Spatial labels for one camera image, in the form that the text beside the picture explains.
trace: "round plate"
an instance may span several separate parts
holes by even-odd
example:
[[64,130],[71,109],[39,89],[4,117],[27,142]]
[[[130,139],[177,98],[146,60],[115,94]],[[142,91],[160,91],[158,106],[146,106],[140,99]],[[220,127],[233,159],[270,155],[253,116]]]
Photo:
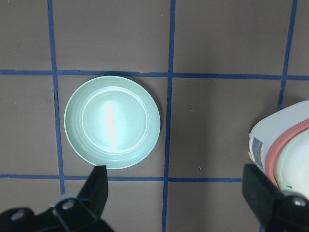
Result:
[[70,145],[84,160],[121,169],[152,151],[160,133],[160,115],[150,94],[134,81],[101,76],[72,94],[64,129]]

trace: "pink rim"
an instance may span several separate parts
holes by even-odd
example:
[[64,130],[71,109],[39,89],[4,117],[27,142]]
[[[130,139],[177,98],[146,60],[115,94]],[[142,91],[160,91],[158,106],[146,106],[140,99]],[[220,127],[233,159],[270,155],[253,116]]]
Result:
[[283,146],[289,142],[294,136],[298,135],[300,132],[309,128],[309,118],[292,126],[284,133],[282,133],[275,142],[271,145],[267,152],[265,159],[265,171],[268,178],[278,187],[275,176],[274,176],[274,164],[276,157],[283,148]]

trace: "label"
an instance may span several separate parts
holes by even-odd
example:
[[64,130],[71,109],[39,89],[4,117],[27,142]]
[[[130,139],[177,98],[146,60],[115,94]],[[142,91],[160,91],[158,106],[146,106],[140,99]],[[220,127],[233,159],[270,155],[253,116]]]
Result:
[[252,152],[255,158],[255,164],[260,168],[264,169],[261,161],[261,149],[262,149],[263,143],[259,141],[257,138],[253,138],[252,142]]

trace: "metal bolt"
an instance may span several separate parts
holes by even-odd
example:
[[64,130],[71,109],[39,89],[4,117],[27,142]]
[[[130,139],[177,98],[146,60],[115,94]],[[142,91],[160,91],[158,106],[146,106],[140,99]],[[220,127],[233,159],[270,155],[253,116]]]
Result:
[[67,202],[63,203],[62,209],[64,210],[71,209],[74,206],[74,204],[75,204],[74,200],[68,200]]
[[12,221],[16,221],[21,219],[25,215],[25,211],[23,209],[19,209],[16,213],[11,216]]
[[300,197],[294,197],[293,202],[297,206],[306,206],[306,201]]

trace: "gray surface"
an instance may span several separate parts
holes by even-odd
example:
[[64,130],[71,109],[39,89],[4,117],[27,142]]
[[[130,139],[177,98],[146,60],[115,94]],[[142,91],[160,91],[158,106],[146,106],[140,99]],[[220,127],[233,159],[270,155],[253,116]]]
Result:
[[291,0],[176,2],[174,72],[282,74]]
[[173,80],[169,176],[242,177],[248,133],[276,112],[280,81]]
[[241,183],[169,183],[167,232],[258,232]]
[[299,0],[290,53],[290,75],[309,74],[309,1]]
[[169,0],[55,0],[58,69],[166,72]]
[[0,174],[59,174],[51,76],[1,76],[0,132]]
[[42,213],[59,197],[59,180],[0,179],[0,213],[14,207],[29,207]]
[[288,107],[300,101],[309,100],[309,82],[308,81],[292,81],[286,82],[283,105]]
[[[93,166],[85,162],[71,148],[63,128],[63,116],[71,94],[93,76],[60,76],[59,77],[59,109],[61,121],[61,140],[63,166],[65,175],[89,175]],[[167,98],[167,79],[158,77],[131,77],[144,87],[154,98],[161,117],[161,132],[154,150],[142,162],[121,170],[108,170],[110,176],[163,176],[165,154],[165,114]]]
[[[67,192],[78,192],[84,181],[67,180]],[[162,222],[162,182],[109,181],[102,218],[117,232],[158,232]]]
[[0,1],[0,69],[51,69],[47,1]]

